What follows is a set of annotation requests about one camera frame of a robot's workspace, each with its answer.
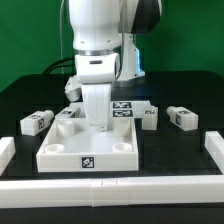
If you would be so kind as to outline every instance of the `white platform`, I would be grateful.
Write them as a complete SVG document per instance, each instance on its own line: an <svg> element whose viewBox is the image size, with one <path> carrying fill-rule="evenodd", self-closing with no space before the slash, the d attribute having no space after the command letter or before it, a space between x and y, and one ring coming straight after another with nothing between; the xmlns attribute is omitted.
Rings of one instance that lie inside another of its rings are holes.
<svg viewBox="0 0 224 224"><path fill-rule="evenodd" d="M144 108L149 105L149 101L111 102L108 130L102 132L88 125L83 103L71 104L70 108L80 108L81 111L79 118L66 119L74 122L74 134L70 137L61 137L58 130L60 119L54 121L36 156L38 172L138 170L138 146L134 118L141 118ZM130 121L128 135L119 135L121 126L117 128L118 131L114 131L114 120L117 124L120 119ZM60 153L49 154L48 150L45 150L46 147L55 144L60 148ZM114 149L113 147L117 144L121 144L122 149Z"/></svg>
<svg viewBox="0 0 224 224"><path fill-rule="evenodd" d="M74 135L65 138L59 136L57 124L61 120L54 121L36 156L39 172L138 170L138 148L133 118L129 119L131 132L128 136L114 134L113 119L105 132L89 126L85 118L67 120L74 122ZM113 146L118 143L130 144L132 151L113 151ZM46 147L54 144L63 145L64 150L51 154L46 152Z"/></svg>

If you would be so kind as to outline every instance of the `circular hole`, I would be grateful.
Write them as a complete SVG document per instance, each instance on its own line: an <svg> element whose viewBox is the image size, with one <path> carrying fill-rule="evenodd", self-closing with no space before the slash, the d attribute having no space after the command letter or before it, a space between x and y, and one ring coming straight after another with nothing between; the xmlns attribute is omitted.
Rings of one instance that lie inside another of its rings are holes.
<svg viewBox="0 0 224 224"><path fill-rule="evenodd" d="M48 145L45 148L46 154L57 154L57 153L62 153L64 151L65 151L65 146L61 144Z"/></svg>
<svg viewBox="0 0 224 224"><path fill-rule="evenodd" d="M132 152L132 145L128 143L118 143L113 146L113 152Z"/></svg>

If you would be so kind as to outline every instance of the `black cable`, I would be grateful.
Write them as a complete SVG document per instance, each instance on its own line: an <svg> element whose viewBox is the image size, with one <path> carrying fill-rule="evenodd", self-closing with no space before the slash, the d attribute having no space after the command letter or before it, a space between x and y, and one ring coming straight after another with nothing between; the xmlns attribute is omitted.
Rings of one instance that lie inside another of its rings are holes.
<svg viewBox="0 0 224 224"><path fill-rule="evenodd" d="M59 61L54 62L53 64L51 64L50 66L48 66L42 73L42 75L46 75L49 74L49 71L52 71L52 68L57 67L57 65L63 64L67 61L73 61L74 57L68 57L68 58L64 58L61 59Z"/></svg>
<svg viewBox="0 0 224 224"><path fill-rule="evenodd" d="M71 65L58 65L58 66L54 66L51 69L48 69L48 71L46 73L43 73L44 75L49 75L50 72L52 72L53 70L57 69L57 68L65 68L65 67L73 67L75 66L74 64Z"/></svg>

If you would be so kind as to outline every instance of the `small white block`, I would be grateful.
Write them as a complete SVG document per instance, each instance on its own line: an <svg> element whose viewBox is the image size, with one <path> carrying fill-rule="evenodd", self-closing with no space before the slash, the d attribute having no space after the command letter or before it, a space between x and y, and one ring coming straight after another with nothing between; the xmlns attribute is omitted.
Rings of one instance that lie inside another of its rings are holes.
<svg viewBox="0 0 224 224"><path fill-rule="evenodd" d="M52 111L37 111L20 121L23 135L35 136L45 128L49 127L54 114Z"/></svg>
<svg viewBox="0 0 224 224"><path fill-rule="evenodd" d="M77 75L69 78L65 86L65 94L70 102L77 101L81 96L81 85L77 80Z"/></svg>
<svg viewBox="0 0 224 224"><path fill-rule="evenodd" d="M142 116L142 130L156 130L158 122L158 107L145 108Z"/></svg>
<svg viewBox="0 0 224 224"><path fill-rule="evenodd" d="M168 107L170 122L184 131L198 129L198 115L184 107Z"/></svg>
<svg viewBox="0 0 224 224"><path fill-rule="evenodd" d="M67 119L67 118L74 118L79 117L81 109L79 107L66 107L60 113L55 116L55 119Z"/></svg>

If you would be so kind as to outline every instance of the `white block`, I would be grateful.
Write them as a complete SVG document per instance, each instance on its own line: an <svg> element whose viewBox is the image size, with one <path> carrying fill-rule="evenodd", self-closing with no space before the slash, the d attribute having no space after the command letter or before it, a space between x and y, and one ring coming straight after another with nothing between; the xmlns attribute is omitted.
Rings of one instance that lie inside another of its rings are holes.
<svg viewBox="0 0 224 224"><path fill-rule="evenodd" d="M23 135L35 136L45 128L49 127L54 114L50 110L37 111L20 121Z"/></svg>
<svg viewBox="0 0 224 224"><path fill-rule="evenodd" d="M77 75L69 78L65 86L65 95L70 102L77 101L81 96L81 84L77 80Z"/></svg>
<svg viewBox="0 0 224 224"><path fill-rule="evenodd" d="M6 137L0 140L0 176L4 172L8 163L15 154L15 144L13 137Z"/></svg>
<svg viewBox="0 0 224 224"><path fill-rule="evenodd" d="M184 107L168 107L170 122L184 131L198 129L198 115Z"/></svg>
<svg viewBox="0 0 224 224"><path fill-rule="evenodd" d="M142 130L156 130L158 123L158 107L145 108L142 116Z"/></svg>
<svg viewBox="0 0 224 224"><path fill-rule="evenodd" d="M66 107L55 116L55 119L67 119L79 117L81 109L79 107Z"/></svg>
<svg viewBox="0 0 224 224"><path fill-rule="evenodd" d="M224 139L217 131L206 132L205 148L224 174Z"/></svg>

